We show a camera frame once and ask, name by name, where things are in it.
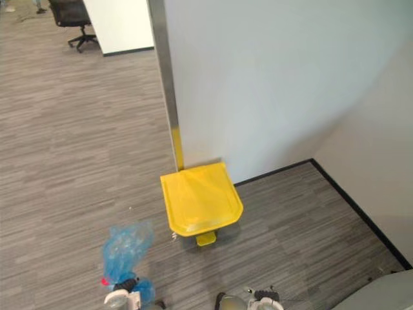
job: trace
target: office chair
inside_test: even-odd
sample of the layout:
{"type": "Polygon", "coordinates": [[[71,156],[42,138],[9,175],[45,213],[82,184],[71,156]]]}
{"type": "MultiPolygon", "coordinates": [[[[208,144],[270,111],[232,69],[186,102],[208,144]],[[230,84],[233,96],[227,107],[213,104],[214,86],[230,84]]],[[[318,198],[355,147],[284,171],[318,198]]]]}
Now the office chair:
{"type": "Polygon", "coordinates": [[[94,34],[85,34],[85,26],[91,25],[83,0],[49,0],[56,25],[59,27],[81,27],[82,35],[68,41],[70,47],[78,41],[76,49],[79,53],[84,42],[98,43],[94,34]]]}

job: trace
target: blue plastic bag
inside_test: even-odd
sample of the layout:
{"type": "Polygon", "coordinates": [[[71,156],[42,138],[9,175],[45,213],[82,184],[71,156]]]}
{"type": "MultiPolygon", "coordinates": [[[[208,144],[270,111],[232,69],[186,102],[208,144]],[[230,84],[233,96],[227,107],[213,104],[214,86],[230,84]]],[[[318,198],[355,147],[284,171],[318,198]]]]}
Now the blue plastic bag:
{"type": "Polygon", "coordinates": [[[148,278],[140,278],[139,282],[134,287],[133,292],[141,293],[142,305],[148,305],[155,299],[154,285],[148,278]]]}
{"type": "Polygon", "coordinates": [[[149,222],[126,227],[112,227],[110,238],[103,246],[104,277],[110,284],[130,278],[134,267],[152,245],[154,233],[149,222]]]}

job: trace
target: floor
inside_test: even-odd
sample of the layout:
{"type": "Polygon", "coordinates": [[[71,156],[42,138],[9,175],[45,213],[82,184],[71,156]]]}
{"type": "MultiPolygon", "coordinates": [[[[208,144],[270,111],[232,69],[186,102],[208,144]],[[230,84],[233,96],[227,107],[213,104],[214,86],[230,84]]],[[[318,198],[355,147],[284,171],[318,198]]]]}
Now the floor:
{"type": "Polygon", "coordinates": [[[211,310],[244,285],[286,309],[330,309],[402,270],[310,163],[237,188],[245,212],[197,248],[168,228],[159,176],[174,170],[154,51],[102,57],[50,11],[0,13],[1,309],[101,309],[109,227],[151,220],[136,271],[170,309],[211,310]]]}

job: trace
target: white partition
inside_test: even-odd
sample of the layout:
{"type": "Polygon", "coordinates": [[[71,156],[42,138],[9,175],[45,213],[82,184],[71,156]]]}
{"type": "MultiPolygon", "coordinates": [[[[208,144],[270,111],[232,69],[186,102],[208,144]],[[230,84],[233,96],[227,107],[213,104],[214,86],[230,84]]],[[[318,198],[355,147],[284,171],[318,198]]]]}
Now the white partition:
{"type": "Polygon", "coordinates": [[[412,31],[412,0],[167,0],[185,165],[314,156],[412,31]]]}
{"type": "Polygon", "coordinates": [[[413,41],[316,159],[413,264],[413,41]]]}
{"type": "Polygon", "coordinates": [[[84,0],[102,53],[154,45],[146,0],[84,0]]]}

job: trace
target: yellow trash can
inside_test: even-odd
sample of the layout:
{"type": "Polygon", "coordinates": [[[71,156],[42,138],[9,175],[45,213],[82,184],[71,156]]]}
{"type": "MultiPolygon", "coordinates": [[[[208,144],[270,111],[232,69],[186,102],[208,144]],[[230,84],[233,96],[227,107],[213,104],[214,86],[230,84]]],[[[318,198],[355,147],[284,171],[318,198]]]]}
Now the yellow trash can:
{"type": "Polygon", "coordinates": [[[224,163],[167,174],[161,183],[169,227],[180,236],[196,236],[199,246],[214,243],[214,231],[243,213],[224,163]]]}

